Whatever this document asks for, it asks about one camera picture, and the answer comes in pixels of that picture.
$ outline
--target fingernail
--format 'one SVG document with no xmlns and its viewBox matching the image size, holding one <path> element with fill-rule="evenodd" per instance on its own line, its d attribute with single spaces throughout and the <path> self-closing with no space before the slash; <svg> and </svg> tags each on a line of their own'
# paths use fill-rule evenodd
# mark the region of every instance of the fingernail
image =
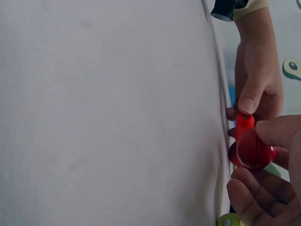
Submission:
<svg viewBox="0 0 301 226">
<path fill-rule="evenodd" d="M 266 125 L 267 122 L 268 122 L 268 121 L 258 121 L 258 122 L 256 123 L 256 127 L 264 126 L 264 125 Z"/>
<path fill-rule="evenodd" d="M 239 108 L 242 111 L 253 114 L 255 112 L 255 102 L 250 98 L 242 99 L 241 103 L 239 103 Z"/>
</svg>

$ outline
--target green toy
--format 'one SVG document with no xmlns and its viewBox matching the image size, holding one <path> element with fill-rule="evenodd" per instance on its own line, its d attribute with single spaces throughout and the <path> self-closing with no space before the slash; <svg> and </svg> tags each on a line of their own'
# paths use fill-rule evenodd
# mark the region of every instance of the green toy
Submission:
<svg viewBox="0 0 301 226">
<path fill-rule="evenodd" d="M 235 213 L 227 213 L 217 220 L 216 226 L 244 226 Z"/>
<path fill-rule="evenodd" d="M 301 64 L 295 58 L 289 58 L 283 62 L 282 72 L 289 79 L 301 81 Z"/>
<path fill-rule="evenodd" d="M 273 163 L 271 163 L 270 165 L 268 165 L 265 170 L 267 172 L 270 172 L 272 174 L 275 174 L 278 177 L 281 177 L 281 173 L 279 172 L 279 170 L 277 170 L 277 168 L 275 167 L 275 165 Z"/>
</svg>

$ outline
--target white fabric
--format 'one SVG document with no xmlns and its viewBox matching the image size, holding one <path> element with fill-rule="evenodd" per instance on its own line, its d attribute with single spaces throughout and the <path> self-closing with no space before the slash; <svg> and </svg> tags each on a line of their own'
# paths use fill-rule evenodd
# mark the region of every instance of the white fabric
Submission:
<svg viewBox="0 0 301 226">
<path fill-rule="evenodd" d="M 3 0 L 0 50 L 1 226 L 214 226 L 229 210 L 199 0 Z"/>
</svg>

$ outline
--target red object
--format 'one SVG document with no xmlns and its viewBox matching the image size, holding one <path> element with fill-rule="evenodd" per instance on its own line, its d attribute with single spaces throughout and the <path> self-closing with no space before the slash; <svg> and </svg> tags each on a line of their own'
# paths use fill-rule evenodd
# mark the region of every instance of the red object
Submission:
<svg viewBox="0 0 301 226">
<path fill-rule="evenodd" d="M 255 128 L 247 130 L 237 142 L 239 162 L 248 169 L 263 169 L 275 158 L 273 147 L 265 145 L 257 136 Z"/>
<path fill-rule="evenodd" d="M 274 160 L 276 152 L 258 138 L 254 117 L 240 113 L 236 125 L 236 142 L 229 151 L 230 161 L 235 166 L 248 169 L 263 169 L 268 166 Z"/>
</svg>

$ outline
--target finger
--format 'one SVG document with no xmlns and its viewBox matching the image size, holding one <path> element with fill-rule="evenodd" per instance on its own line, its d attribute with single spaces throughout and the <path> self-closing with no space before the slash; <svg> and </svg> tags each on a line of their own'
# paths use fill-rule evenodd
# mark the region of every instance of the finger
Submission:
<svg viewBox="0 0 301 226">
<path fill-rule="evenodd" d="M 276 152 L 276 156 L 273 162 L 276 165 L 288 170 L 288 163 L 289 163 L 288 150 L 281 147 L 275 147 L 275 152 Z"/>
<path fill-rule="evenodd" d="M 260 207 L 272 217 L 280 214 L 285 208 L 285 205 L 280 203 L 273 195 L 268 193 L 247 169 L 236 169 L 232 173 L 231 178 L 241 181 L 249 189 Z"/>
<path fill-rule="evenodd" d="M 267 145 L 290 151 L 294 134 L 301 129 L 301 115 L 288 115 L 256 124 L 258 137 Z"/>
<path fill-rule="evenodd" d="M 249 189 L 239 180 L 231 179 L 227 184 L 230 202 L 245 225 L 266 226 L 273 218 L 265 212 Z"/>
<path fill-rule="evenodd" d="M 253 114 L 256 111 L 267 84 L 264 78 L 261 75 L 248 77 L 238 100 L 238 108 L 242 113 Z"/>
<path fill-rule="evenodd" d="M 280 203 L 289 204 L 296 196 L 291 183 L 265 170 L 252 171 L 258 183 Z"/>
<path fill-rule="evenodd" d="M 226 115 L 227 115 L 228 120 L 230 120 L 230 121 L 235 121 L 235 119 L 238 116 L 238 113 L 239 113 L 238 110 L 236 110 L 232 107 L 226 109 Z"/>
<path fill-rule="evenodd" d="M 236 137 L 236 128 L 231 128 L 231 129 L 229 129 L 229 130 L 228 130 L 228 135 L 229 135 L 230 137 L 235 138 L 235 137 Z"/>
</svg>

